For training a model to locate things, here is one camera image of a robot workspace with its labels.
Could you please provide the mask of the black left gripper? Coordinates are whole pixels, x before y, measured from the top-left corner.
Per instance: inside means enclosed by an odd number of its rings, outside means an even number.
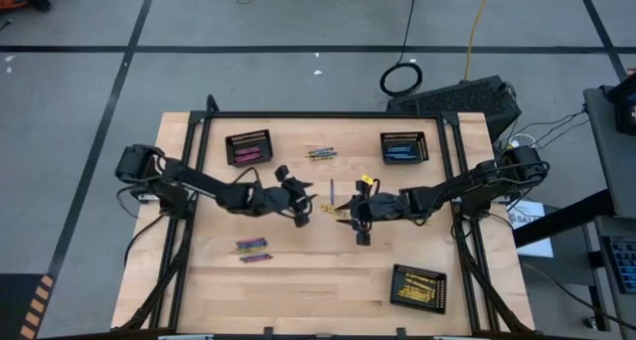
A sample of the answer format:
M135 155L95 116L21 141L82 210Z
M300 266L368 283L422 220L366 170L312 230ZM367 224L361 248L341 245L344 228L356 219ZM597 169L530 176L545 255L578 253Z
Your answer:
M268 188L264 188L259 176L256 176L255 214L278 214L291 219L296 228L308 225L311 203L317 197L317 194L308 195L306 192L306 188L311 187L312 183L290 177L286 165L279 166L274 171L274 176L280 185Z

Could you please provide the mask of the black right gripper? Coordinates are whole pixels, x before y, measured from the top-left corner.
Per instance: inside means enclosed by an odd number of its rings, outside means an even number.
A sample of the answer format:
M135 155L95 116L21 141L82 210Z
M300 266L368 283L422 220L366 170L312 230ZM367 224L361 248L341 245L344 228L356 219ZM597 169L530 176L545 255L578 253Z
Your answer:
M414 221L407 197L386 192L372 193L376 183L368 184L359 180L356 182L357 195L352 200L336 208L337 211L351 211L351 219L337 219L336 222L351 226L356 232L356 244L369 246L371 244L370 231L374 222L410 220Z

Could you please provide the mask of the black plastic mesh basket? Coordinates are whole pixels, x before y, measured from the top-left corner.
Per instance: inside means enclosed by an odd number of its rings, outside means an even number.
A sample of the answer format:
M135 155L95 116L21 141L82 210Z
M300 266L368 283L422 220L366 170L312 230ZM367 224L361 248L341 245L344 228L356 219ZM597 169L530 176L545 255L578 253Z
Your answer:
M402 302L398 300L398 291L406 284L405 276L410 273L429 279L434 279L434 295L425 304ZM404 264L395 264L392 273L390 303L393 305L408 307L417 310L444 314L446 312L447 275L443 272L413 267Z
M259 147L262 155L257 160L248 161L245 163L235 162L235 151L242 148ZM268 129L257 130L237 135L231 135L226 137L226 153L227 160L230 166L243 167L258 163L265 163L273 157L273 147L271 142L271 136Z
M428 160L428 150L423 132L386 132L380 135L383 160L386 164L420 164ZM387 156L389 147L412 146L415 159L391 159Z

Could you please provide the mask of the black perforated computer case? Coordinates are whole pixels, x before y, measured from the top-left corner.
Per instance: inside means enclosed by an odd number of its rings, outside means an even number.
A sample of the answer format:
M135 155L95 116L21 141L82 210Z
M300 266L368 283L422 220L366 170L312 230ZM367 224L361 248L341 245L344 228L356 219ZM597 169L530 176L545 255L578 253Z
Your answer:
M514 87L498 75L394 98L387 112L481 112L495 141L521 115Z

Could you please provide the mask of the white paper sign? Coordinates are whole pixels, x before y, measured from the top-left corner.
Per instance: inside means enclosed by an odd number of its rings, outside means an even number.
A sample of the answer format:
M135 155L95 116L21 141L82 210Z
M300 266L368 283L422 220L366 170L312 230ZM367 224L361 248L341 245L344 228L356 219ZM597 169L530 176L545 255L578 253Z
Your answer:
M533 201L520 201L507 207L511 225L516 230L545 215L544 205ZM554 251L550 239L543 239L523 247L517 247L518 255L553 258Z

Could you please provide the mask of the black metal crossbar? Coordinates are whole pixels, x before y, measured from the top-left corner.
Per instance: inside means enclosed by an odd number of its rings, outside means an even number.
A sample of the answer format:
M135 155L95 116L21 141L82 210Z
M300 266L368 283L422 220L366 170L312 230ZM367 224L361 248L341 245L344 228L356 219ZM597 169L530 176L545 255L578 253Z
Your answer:
M521 248L586 225L596 217L613 215L611 194L605 189L515 229L514 241Z

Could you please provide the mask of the grey side table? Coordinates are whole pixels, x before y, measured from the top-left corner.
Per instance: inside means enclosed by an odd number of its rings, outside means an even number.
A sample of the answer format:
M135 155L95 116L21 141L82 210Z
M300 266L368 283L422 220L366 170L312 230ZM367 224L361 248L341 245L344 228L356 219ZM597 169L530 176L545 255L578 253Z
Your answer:
M636 136L616 129L614 105L601 89L588 88L583 98L615 213L636 219Z

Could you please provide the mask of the black keyboard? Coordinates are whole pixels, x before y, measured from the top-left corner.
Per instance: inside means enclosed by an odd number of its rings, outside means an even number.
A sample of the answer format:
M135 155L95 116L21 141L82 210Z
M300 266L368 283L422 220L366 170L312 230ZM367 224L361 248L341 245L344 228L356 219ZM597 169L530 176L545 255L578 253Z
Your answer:
M602 237L610 278L622 294L636 295L636 236Z

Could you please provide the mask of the black mat with orange stripes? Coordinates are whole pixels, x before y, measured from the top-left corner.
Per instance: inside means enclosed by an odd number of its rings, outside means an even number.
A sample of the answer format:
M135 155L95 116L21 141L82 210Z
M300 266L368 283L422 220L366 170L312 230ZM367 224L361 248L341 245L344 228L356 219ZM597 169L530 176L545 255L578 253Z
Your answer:
M36 340L51 300L49 274L0 273L0 340Z

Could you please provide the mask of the black metal table frame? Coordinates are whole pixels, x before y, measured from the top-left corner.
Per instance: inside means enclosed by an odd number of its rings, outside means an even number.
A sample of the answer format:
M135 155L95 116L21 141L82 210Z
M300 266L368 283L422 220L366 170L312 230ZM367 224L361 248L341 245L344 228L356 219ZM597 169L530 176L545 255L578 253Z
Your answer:
M192 163L223 181L241 175L226 160L227 136L268 129L273 157L258 166L265 186L286 165L317 194L310 222L303 228L277 215L235 216L209 198L198 204L190 223L192 244L180 279L164 301L160 324L183 333L297 335L302 340L333 340L339 335L468 335L487 328L488 310L480 290L465 291L456 242L451 238L451 210L441 208L424 226L409 221L374 226L372 242L360 247L351 228L321 210L330 200L346 202L363 175L381 180L386 192L435 185L492 157L485 118L462 113L456 124L439 118L362 112L270 112L248 115L219 112L204 132L196 115L165 113L156 143L170 156L193 144ZM420 164L386 164L380 135L419 131L425 135L428 160ZM333 159L311 161L308 152L334 147ZM243 263L236 241L265 238L272 259ZM412 309L390 303L395 264L447 275L446 312Z

